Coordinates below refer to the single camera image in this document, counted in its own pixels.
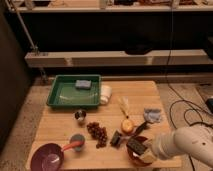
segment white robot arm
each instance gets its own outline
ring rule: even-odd
[[[213,129],[206,126],[178,128],[157,136],[151,149],[162,160],[188,154],[213,168]]]

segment grapes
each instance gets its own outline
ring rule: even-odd
[[[106,146],[107,142],[107,131],[105,127],[100,127],[98,122],[90,122],[87,124],[87,130],[92,136],[92,138],[98,140],[96,148],[101,148]]]

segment teal object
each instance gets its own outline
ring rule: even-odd
[[[91,81],[91,88],[76,88],[77,80]],[[100,86],[100,75],[57,75],[47,105],[52,108],[97,108],[100,104]]]

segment speckled floor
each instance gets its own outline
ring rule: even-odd
[[[202,98],[195,89],[194,84],[173,84],[174,88],[184,96],[203,108],[206,108]],[[168,88],[166,84],[158,84],[158,89],[165,110],[169,111],[169,106],[178,100],[178,97]],[[25,171],[25,163],[28,153],[33,142],[41,113],[46,103],[50,86],[34,85],[31,87],[24,105],[20,110],[17,121],[8,138],[6,146],[0,156],[0,171]],[[184,126],[182,114],[187,108],[186,104],[177,104],[174,108],[173,115],[178,127]],[[203,115],[204,121],[213,122],[213,118]],[[193,112],[188,115],[188,120],[199,121],[197,115]],[[183,156],[183,166],[178,169],[161,169],[163,171],[190,171],[192,170],[187,156]],[[210,168],[204,164],[193,160],[196,170],[209,171]]]

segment wooden table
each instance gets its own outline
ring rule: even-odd
[[[130,161],[127,154],[126,145],[122,144],[119,149],[110,146],[109,141],[115,130],[120,130],[121,121],[124,119],[118,105],[118,97],[125,96],[129,99],[131,115],[130,118],[136,125],[143,122],[144,108],[160,108],[163,114],[163,122],[153,124],[149,130],[141,133],[148,138],[162,132],[169,132],[170,127],[166,118],[157,87],[152,81],[112,81],[102,82],[112,87],[113,94],[107,106],[100,106],[97,110],[89,110],[86,122],[99,122],[100,126],[105,126],[108,133],[107,147],[96,149],[97,141],[93,140],[87,132],[86,125],[80,127],[75,118],[73,110],[52,110],[45,106],[40,121],[39,128],[32,145],[27,169],[30,168],[30,160],[41,145],[46,143],[57,143],[63,146],[68,143],[70,137],[75,133],[85,136],[86,142],[82,153],[77,154],[73,150],[65,151],[65,160],[62,165],[63,170],[72,169],[127,169],[136,168]],[[181,167],[180,157],[172,160],[157,160],[148,167],[165,168]]]

